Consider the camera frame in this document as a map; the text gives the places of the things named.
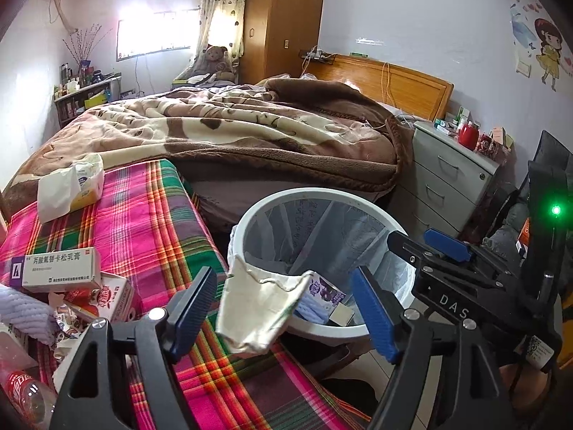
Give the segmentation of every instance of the wooden wardrobe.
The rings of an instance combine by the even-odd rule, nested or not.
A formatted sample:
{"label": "wooden wardrobe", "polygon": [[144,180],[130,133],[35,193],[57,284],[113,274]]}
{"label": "wooden wardrobe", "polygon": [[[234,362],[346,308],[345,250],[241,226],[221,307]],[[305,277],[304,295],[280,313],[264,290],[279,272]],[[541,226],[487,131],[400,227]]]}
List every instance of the wooden wardrobe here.
{"label": "wooden wardrobe", "polygon": [[246,0],[240,83],[288,73],[299,77],[300,50],[318,44],[323,0]]}

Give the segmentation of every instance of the brown blanket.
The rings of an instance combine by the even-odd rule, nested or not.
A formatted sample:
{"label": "brown blanket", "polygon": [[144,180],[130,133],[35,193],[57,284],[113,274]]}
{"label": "brown blanket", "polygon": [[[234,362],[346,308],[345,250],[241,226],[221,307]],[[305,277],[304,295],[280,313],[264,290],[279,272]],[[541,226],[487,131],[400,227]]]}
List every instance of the brown blanket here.
{"label": "brown blanket", "polygon": [[299,79],[264,86],[180,89],[94,107],[20,167],[4,192],[9,212],[35,201],[40,176],[88,152],[99,152],[106,169],[167,158],[191,182],[217,169],[221,179],[272,173],[365,192],[390,191],[411,162],[413,132],[359,91]]}

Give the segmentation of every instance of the red bottle label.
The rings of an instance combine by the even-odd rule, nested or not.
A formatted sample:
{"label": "red bottle label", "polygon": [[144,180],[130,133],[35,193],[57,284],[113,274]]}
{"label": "red bottle label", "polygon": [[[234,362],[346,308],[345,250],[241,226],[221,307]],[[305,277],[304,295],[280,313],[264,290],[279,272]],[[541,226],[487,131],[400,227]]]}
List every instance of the red bottle label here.
{"label": "red bottle label", "polygon": [[18,407],[22,415],[25,415],[24,406],[22,405],[22,389],[26,388],[28,383],[32,381],[34,381],[33,377],[20,370],[11,373],[6,380],[6,394],[12,403]]}

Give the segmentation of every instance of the coca-cola bottle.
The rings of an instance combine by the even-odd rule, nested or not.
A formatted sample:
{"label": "coca-cola bottle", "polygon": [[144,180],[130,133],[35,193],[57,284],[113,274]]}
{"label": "coca-cola bottle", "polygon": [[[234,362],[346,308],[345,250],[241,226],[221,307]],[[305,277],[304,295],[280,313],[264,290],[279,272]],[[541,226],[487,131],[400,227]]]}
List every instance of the coca-cola bottle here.
{"label": "coca-cola bottle", "polygon": [[20,415],[37,430],[48,430],[57,396],[41,381],[22,370],[0,364],[0,383]]}

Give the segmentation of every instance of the metal bolt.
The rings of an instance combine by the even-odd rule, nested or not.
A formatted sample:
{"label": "metal bolt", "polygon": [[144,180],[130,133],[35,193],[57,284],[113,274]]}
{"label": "metal bolt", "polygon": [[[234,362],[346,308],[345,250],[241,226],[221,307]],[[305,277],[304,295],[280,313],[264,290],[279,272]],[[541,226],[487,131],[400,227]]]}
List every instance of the metal bolt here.
{"label": "metal bolt", "polygon": [[463,321],[463,328],[466,330],[475,330],[477,328],[477,324],[471,318],[466,318]]}
{"label": "metal bolt", "polygon": [[416,309],[406,309],[404,311],[404,317],[408,320],[418,320],[420,318],[420,312]]}
{"label": "metal bolt", "polygon": [[100,328],[103,328],[106,323],[107,323],[107,320],[105,318],[96,318],[92,322],[92,327],[100,329]]}
{"label": "metal bolt", "polygon": [[165,317],[165,309],[162,307],[155,307],[149,311],[148,315],[151,320],[161,320]]}

